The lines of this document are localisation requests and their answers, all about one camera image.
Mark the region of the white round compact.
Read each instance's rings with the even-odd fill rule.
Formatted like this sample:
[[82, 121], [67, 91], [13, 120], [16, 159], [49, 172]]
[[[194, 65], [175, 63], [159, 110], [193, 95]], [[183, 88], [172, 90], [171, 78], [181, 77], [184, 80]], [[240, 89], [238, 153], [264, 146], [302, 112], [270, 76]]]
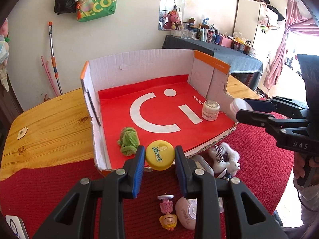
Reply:
[[244, 100], [241, 98], [235, 98], [231, 103], [230, 103], [230, 116], [237, 121], [237, 112], [239, 110], [248, 110], [248, 111], [253, 111], [252, 107]]

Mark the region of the white fluffy plush keychain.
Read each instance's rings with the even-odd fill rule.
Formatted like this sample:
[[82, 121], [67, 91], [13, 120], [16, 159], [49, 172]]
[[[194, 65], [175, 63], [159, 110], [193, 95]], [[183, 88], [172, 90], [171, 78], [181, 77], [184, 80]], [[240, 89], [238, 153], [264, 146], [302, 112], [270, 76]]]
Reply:
[[240, 168], [240, 155], [232, 149], [226, 142], [213, 145], [208, 149], [208, 154], [213, 160], [212, 169], [215, 174], [221, 174], [226, 170], [227, 174], [234, 177]]

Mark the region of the white cream jar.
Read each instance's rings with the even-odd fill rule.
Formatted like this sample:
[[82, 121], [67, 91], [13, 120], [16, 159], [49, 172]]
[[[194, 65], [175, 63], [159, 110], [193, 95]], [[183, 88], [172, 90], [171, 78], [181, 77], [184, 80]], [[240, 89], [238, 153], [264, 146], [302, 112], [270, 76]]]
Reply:
[[207, 121], [215, 121], [218, 117], [220, 105], [213, 100], [206, 100], [202, 107], [202, 118]]

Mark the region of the pink yellow figurine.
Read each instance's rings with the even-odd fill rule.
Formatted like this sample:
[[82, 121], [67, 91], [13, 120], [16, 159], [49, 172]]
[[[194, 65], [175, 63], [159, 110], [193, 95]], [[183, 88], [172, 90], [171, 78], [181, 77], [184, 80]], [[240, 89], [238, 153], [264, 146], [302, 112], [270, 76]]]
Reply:
[[165, 194], [157, 197], [162, 202], [159, 204], [162, 216], [159, 218], [161, 226], [168, 230], [173, 231], [177, 226], [178, 218], [177, 215], [173, 214], [173, 195]]

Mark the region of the green fuzzy scrunchie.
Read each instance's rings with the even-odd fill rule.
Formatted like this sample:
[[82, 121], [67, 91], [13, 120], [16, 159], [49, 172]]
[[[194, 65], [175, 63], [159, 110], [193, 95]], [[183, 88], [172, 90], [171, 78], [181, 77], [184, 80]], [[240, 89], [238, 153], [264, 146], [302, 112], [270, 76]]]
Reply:
[[140, 145], [136, 129], [133, 127], [123, 128], [117, 144], [120, 146], [120, 151], [124, 156], [135, 155]]

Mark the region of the yellow round tin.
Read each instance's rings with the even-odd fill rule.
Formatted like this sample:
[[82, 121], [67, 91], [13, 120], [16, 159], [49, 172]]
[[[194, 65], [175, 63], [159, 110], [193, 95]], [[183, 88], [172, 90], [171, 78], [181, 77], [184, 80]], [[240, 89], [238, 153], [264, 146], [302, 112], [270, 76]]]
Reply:
[[156, 140], [146, 148], [146, 161], [150, 168], [157, 171], [169, 169], [175, 160], [175, 149], [167, 141]]

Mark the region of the small clear plastic box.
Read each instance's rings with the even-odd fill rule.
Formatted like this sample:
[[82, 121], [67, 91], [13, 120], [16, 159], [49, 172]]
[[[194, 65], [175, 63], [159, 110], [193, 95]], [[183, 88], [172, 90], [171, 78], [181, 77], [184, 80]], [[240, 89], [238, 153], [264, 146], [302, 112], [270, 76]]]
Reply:
[[224, 208], [223, 208], [223, 200], [221, 197], [218, 198], [218, 203], [219, 203], [219, 211], [220, 214], [224, 212]]

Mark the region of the red knitted cloth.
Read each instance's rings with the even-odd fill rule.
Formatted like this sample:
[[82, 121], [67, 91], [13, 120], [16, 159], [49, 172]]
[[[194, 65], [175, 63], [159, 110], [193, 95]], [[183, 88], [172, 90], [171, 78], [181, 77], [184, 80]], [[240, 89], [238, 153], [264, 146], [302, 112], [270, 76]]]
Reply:
[[[26, 135], [17, 140], [24, 127]], [[225, 141], [240, 154], [237, 176], [273, 212], [290, 177], [292, 152], [277, 148], [263, 129], [242, 124]], [[83, 100], [47, 101], [13, 121], [1, 163], [1, 210], [21, 218], [29, 236], [83, 177], [101, 177]], [[176, 200], [182, 195], [174, 167], [144, 173], [137, 199], [124, 201], [127, 238], [193, 237], [182, 225], [173, 231], [160, 225], [157, 196], [165, 193]]]

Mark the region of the dark blue figurine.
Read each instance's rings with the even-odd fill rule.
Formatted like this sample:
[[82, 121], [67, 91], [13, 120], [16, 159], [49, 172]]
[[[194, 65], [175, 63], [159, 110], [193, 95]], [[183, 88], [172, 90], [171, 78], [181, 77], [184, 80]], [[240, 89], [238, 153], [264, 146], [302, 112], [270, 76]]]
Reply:
[[221, 173], [218, 178], [219, 179], [223, 179], [223, 180], [226, 180], [226, 181], [229, 181], [233, 178], [234, 176], [232, 176], [230, 173]]

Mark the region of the blue covered side table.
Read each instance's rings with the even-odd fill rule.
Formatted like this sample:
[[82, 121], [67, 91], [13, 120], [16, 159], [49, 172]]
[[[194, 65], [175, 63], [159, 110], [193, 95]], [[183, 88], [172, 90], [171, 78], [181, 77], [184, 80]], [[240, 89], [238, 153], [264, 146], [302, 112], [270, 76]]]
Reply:
[[263, 64], [258, 59], [245, 55], [244, 53], [217, 44], [179, 38], [172, 35], [165, 37], [162, 48], [198, 50], [206, 53], [229, 64], [230, 74], [235, 75], [239, 81], [253, 91], [258, 87]]

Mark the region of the pink round device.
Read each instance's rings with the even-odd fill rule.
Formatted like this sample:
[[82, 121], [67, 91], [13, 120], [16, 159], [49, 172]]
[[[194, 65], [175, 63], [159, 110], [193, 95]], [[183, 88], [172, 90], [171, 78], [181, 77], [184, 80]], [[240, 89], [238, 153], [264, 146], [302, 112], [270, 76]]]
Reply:
[[183, 227], [194, 230], [196, 226], [197, 200], [181, 197], [175, 204], [176, 215]]

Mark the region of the grey earbud case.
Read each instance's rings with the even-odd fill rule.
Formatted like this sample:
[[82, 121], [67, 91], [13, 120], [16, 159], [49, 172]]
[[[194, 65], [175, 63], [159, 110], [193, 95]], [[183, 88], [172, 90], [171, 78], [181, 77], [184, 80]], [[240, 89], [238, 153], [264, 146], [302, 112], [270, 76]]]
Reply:
[[201, 155], [199, 154], [194, 155], [193, 157], [191, 157], [191, 159], [194, 160], [197, 168], [202, 169], [206, 171], [207, 173], [211, 174], [212, 176], [214, 176], [214, 170]]

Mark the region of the small beige sticker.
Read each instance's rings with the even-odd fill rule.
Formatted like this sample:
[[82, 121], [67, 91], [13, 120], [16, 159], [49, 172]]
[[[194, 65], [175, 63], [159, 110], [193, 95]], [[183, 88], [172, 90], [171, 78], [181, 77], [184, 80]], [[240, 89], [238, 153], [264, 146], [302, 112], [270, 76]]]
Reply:
[[22, 128], [17, 134], [17, 140], [20, 140], [21, 138], [23, 138], [26, 135], [27, 131], [28, 131], [27, 127]]

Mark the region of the hanging packets on door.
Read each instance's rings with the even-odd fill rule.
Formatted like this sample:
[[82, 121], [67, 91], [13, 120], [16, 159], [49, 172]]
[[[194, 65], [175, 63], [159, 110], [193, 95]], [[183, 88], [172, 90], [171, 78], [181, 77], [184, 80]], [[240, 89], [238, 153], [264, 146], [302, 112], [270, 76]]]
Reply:
[[5, 88], [5, 90], [9, 91], [9, 84], [8, 84], [8, 73], [7, 73], [7, 62], [9, 58], [9, 44], [5, 41], [5, 38], [3, 35], [1, 35], [1, 41], [0, 41], [0, 74], [1, 74], [1, 84]]

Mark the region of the green tote bag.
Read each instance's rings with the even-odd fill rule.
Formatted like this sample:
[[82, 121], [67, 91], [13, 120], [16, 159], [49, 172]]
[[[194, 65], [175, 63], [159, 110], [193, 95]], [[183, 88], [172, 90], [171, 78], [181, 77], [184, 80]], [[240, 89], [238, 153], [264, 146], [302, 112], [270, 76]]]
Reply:
[[79, 22], [96, 20], [115, 13], [117, 0], [83, 0], [76, 2], [76, 19]]

